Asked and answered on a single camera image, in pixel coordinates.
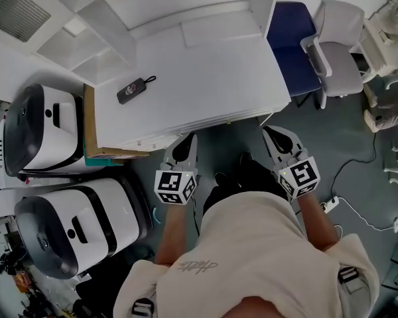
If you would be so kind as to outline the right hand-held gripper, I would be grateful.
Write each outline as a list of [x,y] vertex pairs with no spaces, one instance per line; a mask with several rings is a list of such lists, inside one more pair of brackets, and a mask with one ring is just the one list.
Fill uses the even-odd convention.
[[[297,199],[314,191],[320,183],[320,174],[314,157],[308,155],[307,149],[302,149],[298,136],[277,126],[265,126],[262,133],[267,151],[276,164],[273,171],[277,181],[288,197]],[[282,161],[284,155],[289,158]]]

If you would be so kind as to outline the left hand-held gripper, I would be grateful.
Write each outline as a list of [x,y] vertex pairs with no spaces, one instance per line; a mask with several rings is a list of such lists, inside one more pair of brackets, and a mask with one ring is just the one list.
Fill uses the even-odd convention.
[[189,133],[166,149],[154,184],[154,192],[161,203],[186,205],[193,196],[198,186],[197,146],[197,135]]

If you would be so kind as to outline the person's right forearm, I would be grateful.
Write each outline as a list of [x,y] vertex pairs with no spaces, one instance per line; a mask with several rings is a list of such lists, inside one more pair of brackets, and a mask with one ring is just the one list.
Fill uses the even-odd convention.
[[308,241],[318,250],[326,251],[339,241],[335,226],[312,193],[297,198]]

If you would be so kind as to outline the person's left forearm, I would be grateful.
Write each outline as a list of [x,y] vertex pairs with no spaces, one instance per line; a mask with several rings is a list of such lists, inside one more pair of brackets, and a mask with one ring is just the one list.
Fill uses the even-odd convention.
[[185,247],[186,206],[169,205],[162,238],[155,256],[155,264],[172,266],[179,258],[184,258]]

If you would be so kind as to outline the person's black trouser legs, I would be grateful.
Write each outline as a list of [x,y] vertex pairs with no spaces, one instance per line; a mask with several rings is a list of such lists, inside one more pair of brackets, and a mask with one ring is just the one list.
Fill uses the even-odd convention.
[[235,178],[218,172],[214,179],[216,186],[205,201],[203,215],[217,202],[242,192],[262,191],[277,195],[286,201],[289,200],[287,192],[277,182],[273,173],[254,160],[250,152],[244,152],[240,156]]

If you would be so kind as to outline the white power strip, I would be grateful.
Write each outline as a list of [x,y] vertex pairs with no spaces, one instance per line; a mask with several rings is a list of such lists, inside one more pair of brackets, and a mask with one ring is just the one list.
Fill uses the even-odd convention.
[[339,204],[339,198],[337,196],[334,196],[333,198],[329,199],[327,202],[322,202],[320,205],[325,213],[329,213],[338,204]]

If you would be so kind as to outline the flat cardboard box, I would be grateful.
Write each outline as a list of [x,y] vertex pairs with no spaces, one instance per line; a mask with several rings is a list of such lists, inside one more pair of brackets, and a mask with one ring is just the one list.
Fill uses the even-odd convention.
[[148,152],[99,147],[97,142],[95,101],[92,86],[84,84],[84,156],[87,166],[120,166],[128,160],[148,157]]

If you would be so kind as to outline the blue chair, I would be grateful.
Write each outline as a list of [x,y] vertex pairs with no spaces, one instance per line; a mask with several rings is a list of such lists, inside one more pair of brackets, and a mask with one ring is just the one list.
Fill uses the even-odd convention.
[[308,54],[300,42],[316,34],[314,21],[304,3],[278,1],[267,33],[267,41],[275,55],[289,95],[301,107],[321,89]]

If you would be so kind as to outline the grey white office chair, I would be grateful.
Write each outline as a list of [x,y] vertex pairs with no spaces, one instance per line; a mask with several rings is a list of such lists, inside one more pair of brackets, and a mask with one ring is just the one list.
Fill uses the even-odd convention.
[[364,11],[347,2],[321,0],[315,14],[316,34],[300,41],[322,87],[316,93],[319,109],[329,97],[357,94],[364,87],[351,49],[358,45],[364,26]]

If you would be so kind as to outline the person's cream shirt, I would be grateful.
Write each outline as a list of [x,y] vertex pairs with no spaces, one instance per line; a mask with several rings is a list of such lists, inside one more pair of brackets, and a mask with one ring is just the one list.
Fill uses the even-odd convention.
[[[359,278],[341,284],[338,272],[348,266]],[[172,266],[134,263],[113,318],[132,318],[133,303],[144,297],[155,304],[153,318],[222,318],[245,297],[272,302],[284,318],[368,318],[378,295],[358,235],[320,251],[288,201],[251,191],[213,205],[196,246]]]

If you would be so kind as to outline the white black wheeled robot cart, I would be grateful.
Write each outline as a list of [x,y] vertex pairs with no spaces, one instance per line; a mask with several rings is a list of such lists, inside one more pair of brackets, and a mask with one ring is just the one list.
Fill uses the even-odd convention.
[[3,130],[3,161],[8,175],[83,174],[82,98],[40,84],[10,104]]
[[60,280],[111,258],[153,228],[141,189],[125,176],[24,197],[15,219],[34,266]]

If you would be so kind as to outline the white ornate dresser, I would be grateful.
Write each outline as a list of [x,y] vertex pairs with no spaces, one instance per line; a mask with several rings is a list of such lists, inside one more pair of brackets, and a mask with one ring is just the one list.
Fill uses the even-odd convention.
[[359,48],[369,66],[363,82],[386,77],[386,90],[398,82],[398,0],[387,0],[364,20]]

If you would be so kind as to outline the person's chin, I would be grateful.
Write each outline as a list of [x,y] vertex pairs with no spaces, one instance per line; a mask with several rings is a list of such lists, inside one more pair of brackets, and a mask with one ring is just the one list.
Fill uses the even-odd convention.
[[275,305],[261,297],[245,297],[222,318],[284,318]]

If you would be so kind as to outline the grey vent grille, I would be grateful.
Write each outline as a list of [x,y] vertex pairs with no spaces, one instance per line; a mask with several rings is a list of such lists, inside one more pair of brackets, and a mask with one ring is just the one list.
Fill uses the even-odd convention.
[[0,0],[0,30],[27,42],[51,18],[32,0]]

